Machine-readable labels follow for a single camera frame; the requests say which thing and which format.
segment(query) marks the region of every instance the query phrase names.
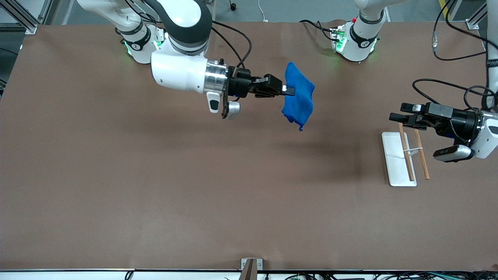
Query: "blue cloth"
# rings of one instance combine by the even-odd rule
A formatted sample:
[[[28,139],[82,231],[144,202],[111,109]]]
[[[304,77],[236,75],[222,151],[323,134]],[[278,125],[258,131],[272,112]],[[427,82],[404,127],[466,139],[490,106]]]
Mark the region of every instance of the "blue cloth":
[[[285,105],[282,113],[291,123],[299,125],[299,131],[303,131],[303,126],[308,121],[313,112],[313,90],[315,85],[306,79],[293,62],[289,62],[285,70],[285,81],[287,87],[295,89],[294,96],[285,96]]]

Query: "wooden handle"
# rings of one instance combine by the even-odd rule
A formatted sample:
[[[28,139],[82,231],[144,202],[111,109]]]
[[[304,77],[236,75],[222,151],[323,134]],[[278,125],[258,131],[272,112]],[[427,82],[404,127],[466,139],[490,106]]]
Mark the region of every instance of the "wooden handle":
[[[422,141],[420,140],[420,134],[418,130],[415,130],[415,139],[417,141],[417,147],[422,148]],[[418,153],[420,154],[420,161],[422,162],[422,169],[424,169],[424,176],[426,180],[429,180],[429,169],[427,169],[427,163],[425,162],[424,149],[419,149]]]
[[[410,178],[410,181],[415,181],[415,176],[412,173],[411,169],[411,161],[410,161],[410,155],[408,154],[407,147],[406,147],[406,138],[404,136],[404,129],[403,129],[403,124],[398,123],[399,125],[399,135],[401,136],[401,145],[403,146],[403,154],[405,156],[405,163],[406,163],[406,168],[408,169],[408,177]]]

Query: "table surface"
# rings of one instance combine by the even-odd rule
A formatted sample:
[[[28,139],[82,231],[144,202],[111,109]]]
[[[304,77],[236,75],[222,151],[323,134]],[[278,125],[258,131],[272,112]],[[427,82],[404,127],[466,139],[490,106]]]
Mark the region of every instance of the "table surface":
[[[402,102],[426,102],[413,80],[484,84],[483,56],[436,60],[431,23],[387,23],[360,64],[309,25],[233,26],[252,39],[253,75],[283,77],[293,61],[315,83],[303,132],[282,97],[246,98],[228,121],[204,96],[158,86],[112,26],[26,37],[0,102],[0,268],[231,269],[259,257],[266,269],[496,269],[498,153],[428,156],[428,181],[416,157],[418,186],[396,188],[380,137],[397,131],[388,116]],[[441,56],[482,51],[440,28]],[[207,57],[236,62],[216,36]],[[461,91],[420,88],[464,106]],[[421,136],[427,155],[452,144]]]

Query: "gray floor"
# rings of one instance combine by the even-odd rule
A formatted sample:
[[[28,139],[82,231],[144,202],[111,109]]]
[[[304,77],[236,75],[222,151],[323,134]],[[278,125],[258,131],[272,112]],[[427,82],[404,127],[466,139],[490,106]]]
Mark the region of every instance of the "gray floor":
[[[229,0],[216,1],[216,20],[262,21],[257,0],[234,0],[237,4],[235,11],[230,10]],[[464,0],[464,4],[480,6],[483,1]],[[358,9],[352,0],[260,0],[260,5],[269,22],[298,22],[302,19],[326,22],[338,18],[351,20],[358,15]],[[391,21],[433,21],[440,9],[438,0],[407,0],[391,5],[389,15]],[[104,18],[83,10],[75,0],[59,0],[51,23],[110,24]],[[23,38],[22,32],[0,32],[0,47],[18,52]],[[0,79],[8,80],[14,62],[14,55],[0,50]]]

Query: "wooden stick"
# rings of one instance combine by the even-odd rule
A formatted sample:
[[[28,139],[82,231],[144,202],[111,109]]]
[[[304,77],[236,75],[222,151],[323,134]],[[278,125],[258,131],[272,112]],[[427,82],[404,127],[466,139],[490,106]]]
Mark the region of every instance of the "wooden stick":
[[[408,154],[407,147],[406,147],[406,137],[404,136],[404,129],[403,129],[403,124],[398,123],[399,125],[399,135],[401,136],[401,145],[403,145],[403,153],[405,156],[405,163],[406,163],[406,168],[408,169],[408,177],[410,178],[410,181],[415,181],[415,176],[412,173],[411,169],[411,161],[410,161],[410,155]]]
[[[420,140],[420,134],[418,130],[415,130],[415,139],[417,140],[417,147],[422,148],[422,141]],[[420,161],[422,162],[422,168],[424,169],[424,176],[426,180],[429,180],[429,169],[427,169],[427,163],[425,162],[424,149],[419,149],[418,153],[420,154]]]

